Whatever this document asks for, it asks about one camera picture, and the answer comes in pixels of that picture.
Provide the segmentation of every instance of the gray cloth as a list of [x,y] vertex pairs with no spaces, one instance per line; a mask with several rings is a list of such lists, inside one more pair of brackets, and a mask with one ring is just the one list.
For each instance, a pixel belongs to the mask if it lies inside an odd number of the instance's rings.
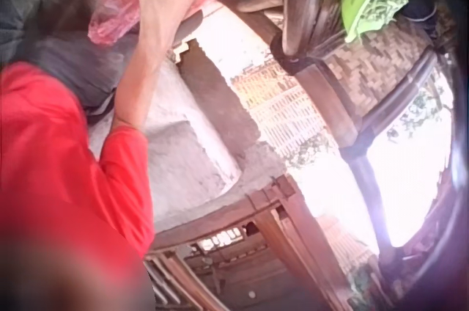
[[0,0],[1,68],[31,63],[60,80],[79,99],[90,124],[113,107],[114,90],[137,36],[113,46],[87,36],[92,0]]

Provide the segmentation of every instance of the wooden frame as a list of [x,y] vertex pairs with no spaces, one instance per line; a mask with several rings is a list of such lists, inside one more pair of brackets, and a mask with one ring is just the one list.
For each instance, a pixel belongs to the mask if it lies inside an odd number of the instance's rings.
[[151,259],[153,263],[178,287],[198,310],[229,311],[208,290],[187,264],[175,253],[166,252]]
[[[285,219],[280,219],[276,213],[275,208],[279,206],[287,214]],[[148,258],[173,256],[171,251],[180,245],[210,237],[247,220],[256,223],[267,245],[320,302],[328,304],[332,310],[350,310],[347,304],[350,297],[347,278],[324,232],[307,208],[296,182],[285,175],[229,207],[157,235]],[[177,265],[177,273],[182,273],[180,263],[172,262],[173,265]],[[181,280],[195,283],[185,274]],[[193,293],[205,293],[197,285],[193,285],[191,290]],[[202,304],[203,300],[193,293],[191,296]]]
[[[230,9],[233,9],[235,3],[231,2],[231,6]],[[245,22],[249,20],[247,15],[242,17]],[[272,42],[274,29],[266,34],[257,22],[247,24],[253,26],[254,32],[260,32],[266,43]],[[366,151],[376,135],[415,97],[436,64],[436,53],[428,47],[397,87],[369,114],[360,117],[350,97],[324,62],[324,59],[343,43],[339,0],[285,0],[282,37],[286,57],[282,59],[286,63],[298,63],[298,59],[289,59],[291,56],[310,58],[304,59],[306,64],[299,68],[294,76],[329,127],[341,148],[344,160],[349,164],[358,182],[372,219],[382,263],[392,263],[395,248],[392,247],[388,236],[380,189],[366,157]]]

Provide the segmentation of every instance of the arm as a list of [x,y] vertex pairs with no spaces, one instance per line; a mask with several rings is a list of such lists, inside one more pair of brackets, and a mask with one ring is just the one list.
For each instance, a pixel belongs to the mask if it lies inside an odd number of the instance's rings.
[[112,129],[141,130],[155,93],[160,65],[193,0],[140,0],[139,42],[116,90]]

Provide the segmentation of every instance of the woven bamboo wall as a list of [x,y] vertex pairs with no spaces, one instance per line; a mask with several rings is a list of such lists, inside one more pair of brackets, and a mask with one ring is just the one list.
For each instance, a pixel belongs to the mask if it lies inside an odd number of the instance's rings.
[[296,78],[274,60],[250,67],[232,79],[232,88],[256,121],[263,139],[281,156],[288,157],[325,123]]
[[288,76],[272,58],[258,67],[246,68],[243,74],[232,79],[233,89],[247,109],[260,106],[297,85],[296,79]]
[[410,24],[391,23],[343,45],[325,62],[363,116],[402,80],[428,43]]

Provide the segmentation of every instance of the person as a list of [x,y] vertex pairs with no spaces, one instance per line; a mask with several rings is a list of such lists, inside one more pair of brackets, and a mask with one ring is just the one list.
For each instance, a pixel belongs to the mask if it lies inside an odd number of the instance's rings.
[[[160,64],[193,1],[140,0],[139,33],[125,47],[133,53],[117,84],[99,161],[88,149],[86,116],[95,107],[92,96],[104,95],[99,87],[89,90],[87,81],[104,72],[87,71],[88,61],[77,57],[82,51],[73,50],[90,42],[25,37],[17,18],[2,14],[1,45],[19,41],[15,53],[2,54],[0,80],[0,275],[14,280],[0,283],[0,296],[17,307],[11,310],[126,310],[116,305],[119,293],[111,280],[134,272],[126,259],[135,254],[141,261],[155,234],[141,130]],[[18,12],[12,0],[1,5],[7,16]],[[6,37],[6,31],[14,36]],[[84,55],[90,65],[109,63],[107,57]],[[113,285],[106,289],[112,290],[106,301],[114,300],[108,308],[84,304],[104,293],[104,285]],[[63,298],[70,291],[74,301],[67,304]]]

